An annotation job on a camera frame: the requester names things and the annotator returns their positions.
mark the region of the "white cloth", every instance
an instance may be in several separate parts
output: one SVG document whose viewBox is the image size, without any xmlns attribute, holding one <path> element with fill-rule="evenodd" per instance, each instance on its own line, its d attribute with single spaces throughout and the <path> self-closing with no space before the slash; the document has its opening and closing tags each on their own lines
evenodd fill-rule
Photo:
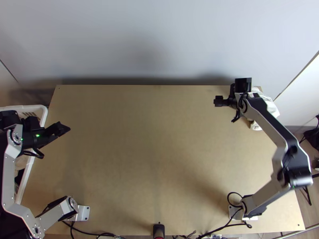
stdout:
<svg viewBox="0 0 319 239">
<path fill-rule="evenodd" d="M 278 108 L 269 96 L 266 96 L 256 86 L 252 87 L 252 92 L 257 92 L 259 94 L 259 96 L 266 102 L 268 112 L 271 113 L 275 118 L 280 115 Z M 262 128 L 256 123 L 256 121 L 253 121 L 251 123 L 250 128 L 252 130 L 262 130 Z"/>
</svg>

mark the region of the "wooden tabletop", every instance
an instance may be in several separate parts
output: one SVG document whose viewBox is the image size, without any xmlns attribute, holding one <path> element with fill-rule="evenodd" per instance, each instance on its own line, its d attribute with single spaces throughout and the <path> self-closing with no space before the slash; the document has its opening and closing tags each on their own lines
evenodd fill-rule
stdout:
<svg viewBox="0 0 319 239">
<path fill-rule="evenodd" d="M 35 215 L 70 195 L 91 207 L 76 227 L 117 235 L 205 233 L 228 221 L 226 196 L 253 194 L 270 180 L 275 145 L 235 110 L 216 108 L 229 86 L 60 85 L 46 126 L 71 131 L 34 162 L 22 205 Z M 268 206 L 258 221 L 223 234 L 303 230 L 295 192 Z M 48 233 L 69 234 L 56 223 Z"/>
</svg>

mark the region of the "floor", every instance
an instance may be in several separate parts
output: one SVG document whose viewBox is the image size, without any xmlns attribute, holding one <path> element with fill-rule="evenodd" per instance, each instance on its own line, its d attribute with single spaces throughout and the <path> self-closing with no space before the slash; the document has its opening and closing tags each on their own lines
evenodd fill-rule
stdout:
<svg viewBox="0 0 319 239">
<path fill-rule="evenodd" d="M 296 137 L 300 140 L 302 135 L 296 135 Z M 309 155 L 310 161 L 312 162 L 315 157 L 319 157 L 319 152 L 314 149 L 308 141 L 304 141 L 301 144 L 301 147 L 306 151 Z M 312 199 L 312 206 L 310 206 L 305 198 L 304 192 L 301 190 L 296 191 L 297 199 L 299 202 L 301 214 L 303 216 L 303 221 L 306 227 L 315 225 L 319 223 L 319 178 L 314 179 L 313 186 L 309 187 L 309 194 Z M 290 239 L 316 239 L 319 235 L 319 228 L 304 232 L 299 235 L 295 235 L 289 237 Z M 258 234 L 238 234 L 238 235 L 223 235 L 227 238 L 242 238 L 242 239 L 273 239 L 281 236 L 281 233 L 258 233 Z M 93 239 L 95 237 L 92 236 L 85 236 L 80 235 L 78 233 L 74 233 L 75 239 Z M 69 235 L 46 235 L 45 239 L 70 239 Z M 136 236 L 127 236 L 127 239 L 152 239 L 151 236 L 143 236 L 143 237 L 136 237 Z"/>
</svg>

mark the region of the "wire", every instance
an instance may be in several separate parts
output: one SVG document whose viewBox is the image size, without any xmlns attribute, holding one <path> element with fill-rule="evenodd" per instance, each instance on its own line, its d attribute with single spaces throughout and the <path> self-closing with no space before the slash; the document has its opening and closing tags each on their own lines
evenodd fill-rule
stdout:
<svg viewBox="0 0 319 239">
<path fill-rule="evenodd" d="M 234 226 L 242 226 L 242 225 L 245 225 L 245 226 L 248 227 L 248 228 L 252 228 L 252 226 L 251 226 L 250 224 L 248 224 L 246 221 L 244 221 L 244 223 L 237 223 L 237 224 L 231 224 L 231 225 L 229 225 L 229 223 L 232 221 L 232 219 L 234 218 L 234 216 L 235 216 L 240 210 L 242 210 L 242 207 L 239 208 L 239 209 L 234 213 L 234 215 L 231 216 L 231 218 L 229 219 L 229 221 L 228 221 L 224 226 L 219 227 L 219 228 L 217 228 L 217 229 L 215 229 L 215 230 L 213 230 L 213 231 L 207 232 L 207 233 L 205 233 L 205 234 L 203 234 L 203 235 L 200 235 L 199 237 L 197 237 L 197 239 L 201 239 L 201 238 L 203 238 L 203 237 L 209 236 L 210 234 L 212 234 L 212 233 L 214 233 L 214 232 L 216 232 L 216 231 L 220 231 L 220 230 L 222 230 L 222 229 L 224 229 L 224 228 L 226 228 L 226 227 L 234 227 Z"/>
<path fill-rule="evenodd" d="M 247 91 L 245 91 L 245 92 L 240 96 L 240 98 L 239 98 L 239 100 L 238 100 L 236 115 L 235 115 L 235 117 L 231 120 L 231 122 L 233 122 L 233 123 L 235 123 L 235 122 L 240 118 L 240 109 L 239 109 L 239 107 L 240 107 L 240 108 L 243 108 L 242 101 L 243 101 L 244 96 L 245 96 L 246 94 L 248 95 L 248 92 L 247 92 Z"/>
<path fill-rule="evenodd" d="M 70 233 L 71 233 L 71 237 L 72 239 L 74 239 L 73 237 L 73 234 L 72 234 L 72 230 L 75 230 L 77 232 L 80 232 L 82 234 L 86 234 L 86 235 L 91 235 L 91 236 L 97 236 L 97 238 L 101 237 L 101 236 L 107 236 L 107 237 L 118 237 L 116 236 L 115 234 L 113 233 L 109 233 L 109 232 L 103 232 L 103 233 L 100 233 L 100 234 L 97 234 L 97 233 L 90 233 L 90 232 L 85 232 L 85 231 L 81 231 L 80 229 L 77 229 L 75 228 L 73 225 L 74 225 L 74 221 L 70 224 L 66 223 L 65 221 L 62 221 L 65 225 L 67 225 L 68 227 L 70 227 Z"/>
<path fill-rule="evenodd" d="M 228 193 L 228 195 L 227 195 L 227 201 L 228 201 L 229 205 L 233 206 L 234 208 L 242 208 L 242 206 L 238 206 L 238 205 L 236 206 L 236 205 L 232 204 L 232 203 L 229 201 L 229 196 L 232 195 L 232 194 L 237 194 L 237 195 L 239 195 L 239 196 L 242 198 L 242 196 L 241 196 L 239 193 L 237 193 L 237 192 L 230 192 L 230 193 Z"/>
<path fill-rule="evenodd" d="M 316 128 L 314 128 L 314 129 L 318 129 L 318 127 L 319 127 L 319 115 L 316 115 L 316 118 L 317 118 L 317 120 L 318 120 L 318 124 L 317 124 Z M 302 139 L 299 141 L 299 144 L 301 144 L 301 143 L 304 142 L 305 140 L 306 140 L 306 137 L 303 136 Z"/>
<path fill-rule="evenodd" d="M 71 226 L 70 226 L 70 234 L 71 234 L 71 238 L 72 239 L 74 239 L 74 236 L 73 236 L 73 233 L 72 233 L 73 225 L 74 225 L 74 222 L 72 222 Z"/>
</svg>

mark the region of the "white mounting bracket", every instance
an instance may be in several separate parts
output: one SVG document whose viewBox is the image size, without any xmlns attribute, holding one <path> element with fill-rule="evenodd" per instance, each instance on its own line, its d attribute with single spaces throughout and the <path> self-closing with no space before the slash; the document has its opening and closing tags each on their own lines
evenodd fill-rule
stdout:
<svg viewBox="0 0 319 239">
<path fill-rule="evenodd" d="M 77 206 L 79 209 L 79 213 L 75 214 L 73 217 L 65 219 L 64 221 L 87 221 L 90 215 L 90 207 L 89 206 Z"/>
<path fill-rule="evenodd" d="M 228 213 L 229 213 L 229 219 L 238 211 L 239 208 L 233 207 L 231 205 L 228 206 Z M 243 217 L 244 216 L 244 210 L 241 209 L 239 212 L 236 213 L 236 215 L 232 218 L 233 220 L 237 221 L 257 221 L 258 217 Z"/>
</svg>

